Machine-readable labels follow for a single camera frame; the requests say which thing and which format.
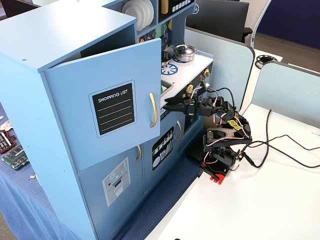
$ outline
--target toy kitchen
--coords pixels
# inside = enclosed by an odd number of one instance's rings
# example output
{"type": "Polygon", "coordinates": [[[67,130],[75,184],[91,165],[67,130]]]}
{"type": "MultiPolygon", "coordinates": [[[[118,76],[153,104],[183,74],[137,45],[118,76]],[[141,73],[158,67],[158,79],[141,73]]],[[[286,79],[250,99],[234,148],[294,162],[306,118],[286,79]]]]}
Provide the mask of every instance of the toy kitchen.
{"type": "Polygon", "coordinates": [[[0,82],[15,85],[1,104],[55,214],[84,240],[112,239],[203,128],[164,109],[211,82],[214,56],[185,45],[194,9],[71,0],[0,22],[0,82]]]}

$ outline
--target gray divider panel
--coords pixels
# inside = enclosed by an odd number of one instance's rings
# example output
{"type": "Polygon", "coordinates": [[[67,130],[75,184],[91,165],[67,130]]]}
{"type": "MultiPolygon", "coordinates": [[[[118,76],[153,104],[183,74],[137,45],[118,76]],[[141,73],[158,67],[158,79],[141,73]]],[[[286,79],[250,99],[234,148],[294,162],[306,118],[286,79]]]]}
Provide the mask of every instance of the gray divider panel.
{"type": "MultiPolygon", "coordinates": [[[[236,109],[240,110],[255,59],[254,50],[241,42],[188,27],[185,30],[185,43],[214,56],[211,87],[216,90],[229,88],[236,109]]],[[[219,96],[232,104],[227,90],[221,90],[219,96]]]]}
{"type": "Polygon", "coordinates": [[[320,75],[282,62],[267,63],[251,103],[320,128],[320,75]]]}

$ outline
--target sink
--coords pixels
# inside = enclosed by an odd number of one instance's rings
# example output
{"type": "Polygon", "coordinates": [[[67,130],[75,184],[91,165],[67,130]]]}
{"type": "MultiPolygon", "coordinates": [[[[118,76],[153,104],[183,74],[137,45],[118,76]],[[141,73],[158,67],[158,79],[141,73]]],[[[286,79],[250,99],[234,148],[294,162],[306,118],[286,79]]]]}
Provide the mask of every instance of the sink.
{"type": "Polygon", "coordinates": [[[162,87],[162,93],[161,93],[161,97],[163,95],[165,95],[170,89],[172,89],[174,86],[167,82],[167,81],[163,81],[161,80],[161,87],[162,87]]]}

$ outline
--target robotic arm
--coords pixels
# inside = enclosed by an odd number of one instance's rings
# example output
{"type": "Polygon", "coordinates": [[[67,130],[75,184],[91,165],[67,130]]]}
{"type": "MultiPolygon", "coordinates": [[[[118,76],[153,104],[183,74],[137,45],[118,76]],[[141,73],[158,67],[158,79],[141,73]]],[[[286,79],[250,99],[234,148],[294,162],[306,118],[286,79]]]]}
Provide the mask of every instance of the robotic arm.
{"type": "Polygon", "coordinates": [[[220,118],[220,123],[216,123],[218,127],[208,128],[203,136],[203,161],[200,167],[211,175],[212,180],[221,184],[228,171],[232,170],[231,167],[241,159],[241,152],[233,151],[230,146],[252,143],[250,126],[223,97],[205,96],[201,99],[204,93],[215,91],[203,79],[200,87],[195,90],[192,88],[192,85],[187,87],[182,99],[167,98],[164,108],[185,115],[213,116],[214,123],[216,117],[220,118]]]}

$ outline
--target black cable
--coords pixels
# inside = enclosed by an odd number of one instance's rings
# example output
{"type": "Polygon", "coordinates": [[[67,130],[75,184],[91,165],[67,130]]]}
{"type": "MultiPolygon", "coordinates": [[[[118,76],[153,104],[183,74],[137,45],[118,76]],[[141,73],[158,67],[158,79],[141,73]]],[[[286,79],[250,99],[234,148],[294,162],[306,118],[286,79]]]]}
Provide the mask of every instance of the black cable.
{"type": "Polygon", "coordinates": [[[220,88],[220,89],[218,89],[218,90],[216,90],[216,91],[219,92],[219,91],[221,91],[221,90],[228,90],[228,91],[229,91],[229,93],[230,93],[230,95],[231,95],[231,98],[232,98],[232,106],[233,106],[233,109],[236,110],[235,100],[234,100],[234,96],[233,96],[231,90],[230,90],[229,88],[227,88],[227,87],[222,87],[222,88],[220,88]]]}
{"type": "Polygon", "coordinates": [[[295,141],[292,137],[290,137],[290,136],[287,135],[287,134],[282,135],[282,136],[276,136],[276,137],[272,138],[271,140],[269,140],[269,136],[268,136],[268,122],[269,122],[269,116],[270,116],[271,111],[272,111],[272,110],[269,110],[269,113],[268,113],[268,115],[267,115],[267,117],[266,117],[266,126],[265,126],[266,141],[253,141],[252,143],[247,144],[247,145],[241,150],[243,157],[245,157],[245,159],[246,159],[253,167],[255,167],[255,168],[257,168],[257,169],[258,169],[258,168],[261,168],[262,165],[264,164],[267,156],[268,156],[269,147],[270,147],[270,148],[273,148],[274,150],[278,151],[279,153],[282,153],[283,155],[287,156],[288,158],[292,159],[292,160],[295,161],[296,163],[298,163],[298,164],[300,164],[300,165],[302,165],[302,166],[304,166],[304,167],[306,167],[306,168],[315,169],[315,168],[320,167],[320,164],[319,164],[319,165],[316,165],[316,166],[308,166],[308,165],[305,165],[305,164],[303,164],[302,162],[300,162],[300,161],[296,160],[295,158],[293,158],[292,156],[288,155],[287,153],[285,153],[285,152],[279,150],[278,148],[276,148],[276,147],[274,147],[274,146],[271,146],[271,145],[269,144],[269,142],[271,142],[272,140],[279,139],[279,138],[283,138],[283,137],[288,137],[288,138],[290,138],[293,142],[295,142],[296,144],[298,144],[300,147],[302,147],[303,149],[305,149],[305,150],[307,150],[307,151],[312,151],[312,150],[320,149],[320,147],[314,147],[314,148],[308,149],[308,148],[302,146],[300,143],[298,143],[297,141],[295,141]],[[258,144],[258,145],[256,145],[256,146],[251,146],[251,147],[250,147],[250,145],[255,144],[255,143],[260,143],[260,144],[258,144]],[[252,161],[252,159],[251,159],[248,155],[246,155],[246,153],[245,153],[244,151],[246,150],[247,147],[249,147],[249,148],[256,148],[256,147],[261,146],[262,144],[265,144],[265,145],[266,145],[266,153],[265,153],[265,156],[264,156],[261,164],[260,164],[259,166],[257,166],[257,165],[254,163],[254,161],[252,161]]]}
{"type": "MultiPolygon", "coordinates": [[[[307,150],[307,151],[312,151],[312,150],[320,149],[320,146],[308,149],[308,148],[302,146],[300,143],[298,143],[296,140],[294,140],[292,137],[290,137],[290,136],[287,135],[287,134],[282,135],[282,136],[276,136],[276,137],[270,139],[270,140],[269,140],[269,143],[270,143],[272,140],[280,139],[280,138],[283,138],[283,137],[288,137],[288,138],[290,138],[293,142],[295,142],[295,143],[298,144],[301,148],[303,148],[304,150],[307,150]]],[[[250,145],[248,145],[248,147],[249,147],[249,148],[256,148],[256,147],[259,147],[259,146],[261,146],[261,145],[263,145],[263,144],[266,143],[265,141],[255,141],[255,142],[252,142],[251,144],[257,143],[257,142],[260,142],[260,144],[258,144],[258,145],[256,145],[256,146],[250,146],[250,145]]]]}

